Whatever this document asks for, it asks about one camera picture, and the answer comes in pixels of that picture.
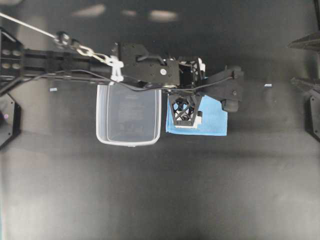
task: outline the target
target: screw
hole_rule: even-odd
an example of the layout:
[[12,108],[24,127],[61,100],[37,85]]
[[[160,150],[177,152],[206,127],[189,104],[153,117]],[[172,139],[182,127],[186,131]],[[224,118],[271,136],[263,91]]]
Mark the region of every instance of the screw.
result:
[[9,63],[2,63],[1,66],[4,68],[4,69],[9,69],[11,67],[11,65]]
[[161,68],[160,73],[161,75],[167,75],[167,70],[165,70],[164,68]]
[[19,63],[14,63],[14,64],[12,64],[12,67],[13,67],[14,69],[20,69],[20,68],[21,68],[21,66],[20,66]]
[[10,55],[10,54],[11,54],[11,51],[8,50],[8,49],[3,49],[3,50],[2,50],[2,53],[3,53],[4,55]]
[[12,54],[16,57],[20,57],[21,56],[21,52],[18,50],[13,50]]

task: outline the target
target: blue towel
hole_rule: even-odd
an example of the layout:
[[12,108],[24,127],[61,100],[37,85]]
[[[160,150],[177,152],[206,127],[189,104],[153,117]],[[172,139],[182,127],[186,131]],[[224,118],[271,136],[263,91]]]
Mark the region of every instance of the blue towel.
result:
[[228,113],[222,110],[221,102],[209,96],[204,96],[199,111],[202,111],[202,123],[198,124],[197,128],[175,127],[168,101],[165,121],[166,132],[181,135],[227,135]]

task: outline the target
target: white cable clip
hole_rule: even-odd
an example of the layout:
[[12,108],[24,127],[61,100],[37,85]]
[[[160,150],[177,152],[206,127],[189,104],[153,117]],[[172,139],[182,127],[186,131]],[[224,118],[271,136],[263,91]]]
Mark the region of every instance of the white cable clip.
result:
[[117,56],[107,56],[105,54],[95,53],[91,48],[83,45],[79,46],[77,52],[83,56],[93,57],[101,63],[112,67],[111,80],[116,82],[122,82],[124,80],[124,76],[121,74],[121,68],[124,67],[124,63],[119,61]]

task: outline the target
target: black table surface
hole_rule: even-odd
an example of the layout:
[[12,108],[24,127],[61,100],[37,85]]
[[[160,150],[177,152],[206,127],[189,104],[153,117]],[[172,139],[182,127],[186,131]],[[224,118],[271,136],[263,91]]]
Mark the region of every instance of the black table surface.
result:
[[[320,142],[308,94],[290,83],[317,78],[319,59],[287,48],[318,30],[313,0],[24,0],[1,11],[100,53],[142,43],[199,55],[208,74],[239,65],[246,76],[227,136],[169,134],[163,118],[158,142],[135,148],[96,138],[94,85],[39,80],[12,91],[22,133],[0,152],[4,239],[320,239]],[[1,22],[27,48],[55,50]]]

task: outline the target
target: black bracket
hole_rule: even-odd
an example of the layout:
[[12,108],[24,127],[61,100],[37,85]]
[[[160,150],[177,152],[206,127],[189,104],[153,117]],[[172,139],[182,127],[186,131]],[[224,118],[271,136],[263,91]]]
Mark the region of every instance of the black bracket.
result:
[[317,91],[314,91],[310,97],[310,111],[313,133],[320,140],[320,93]]
[[20,133],[21,108],[6,94],[0,97],[0,149]]

